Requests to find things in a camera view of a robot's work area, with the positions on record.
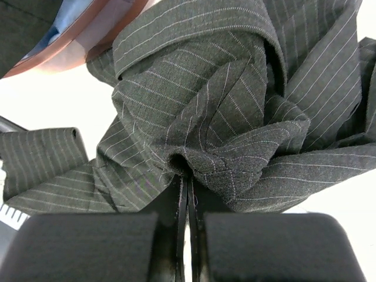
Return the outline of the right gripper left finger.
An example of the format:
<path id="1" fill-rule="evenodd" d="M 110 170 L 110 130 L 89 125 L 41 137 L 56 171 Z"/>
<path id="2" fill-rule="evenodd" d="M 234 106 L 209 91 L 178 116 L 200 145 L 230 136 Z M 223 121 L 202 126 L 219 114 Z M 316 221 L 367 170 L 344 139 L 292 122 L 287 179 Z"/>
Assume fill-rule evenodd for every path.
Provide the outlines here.
<path id="1" fill-rule="evenodd" d="M 1 264 L 2 281 L 183 281 L 186 187 L 170 186 L 135 213 L 41 214 Z"/>

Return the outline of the black shirt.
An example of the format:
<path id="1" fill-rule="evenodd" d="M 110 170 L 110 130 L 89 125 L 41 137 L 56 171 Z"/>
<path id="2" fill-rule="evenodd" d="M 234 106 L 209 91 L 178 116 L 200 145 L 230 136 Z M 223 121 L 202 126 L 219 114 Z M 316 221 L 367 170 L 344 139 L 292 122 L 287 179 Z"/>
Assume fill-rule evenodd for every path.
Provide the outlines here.
<path id="1" fill-rule="evenodd" d="M 58 0 L 1 1 L 1 77 L 4 77 L 52 26 Z"/>

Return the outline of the light blue shirt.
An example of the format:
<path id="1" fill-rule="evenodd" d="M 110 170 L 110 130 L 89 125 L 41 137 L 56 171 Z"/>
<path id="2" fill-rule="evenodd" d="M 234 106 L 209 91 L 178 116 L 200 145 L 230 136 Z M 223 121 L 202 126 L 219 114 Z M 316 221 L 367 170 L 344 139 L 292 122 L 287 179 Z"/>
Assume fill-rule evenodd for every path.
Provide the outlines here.
<path id="1" fill-rule="evenodd" d="M 89 26 L 105 3 L 105 1 L 62 1 L 49 30 L 23 59 L 35 56 L 55 41 L 58 41 L 58 48 L 66 46 Z"/>

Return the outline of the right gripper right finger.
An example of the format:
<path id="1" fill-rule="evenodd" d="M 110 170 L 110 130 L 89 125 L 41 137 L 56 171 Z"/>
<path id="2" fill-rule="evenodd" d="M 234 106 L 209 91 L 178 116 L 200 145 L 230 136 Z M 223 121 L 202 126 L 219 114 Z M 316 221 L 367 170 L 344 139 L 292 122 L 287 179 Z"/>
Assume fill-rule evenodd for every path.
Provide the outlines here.
<path id="1" fill-rule="evenodd" d="M 364 281 L 346 232 L 321 213 L 236 213 L 187 182 L 193 281 Z"/>

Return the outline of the dark striped shirt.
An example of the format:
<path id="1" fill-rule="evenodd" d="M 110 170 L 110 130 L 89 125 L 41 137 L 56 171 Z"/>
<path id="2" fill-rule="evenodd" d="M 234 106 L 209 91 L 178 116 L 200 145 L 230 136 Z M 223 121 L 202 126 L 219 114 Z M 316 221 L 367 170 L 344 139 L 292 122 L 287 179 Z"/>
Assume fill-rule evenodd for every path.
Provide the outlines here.
<path id="1" fill-rule="evenodd" d="M 360 1 L 161 1 L 88 62 L 116 116 L 89 160 L 74 128 L 1 134 L 1 202 L 135 212 L 174 178 L 280 212 L 375 169 L 375 42 Z"/>

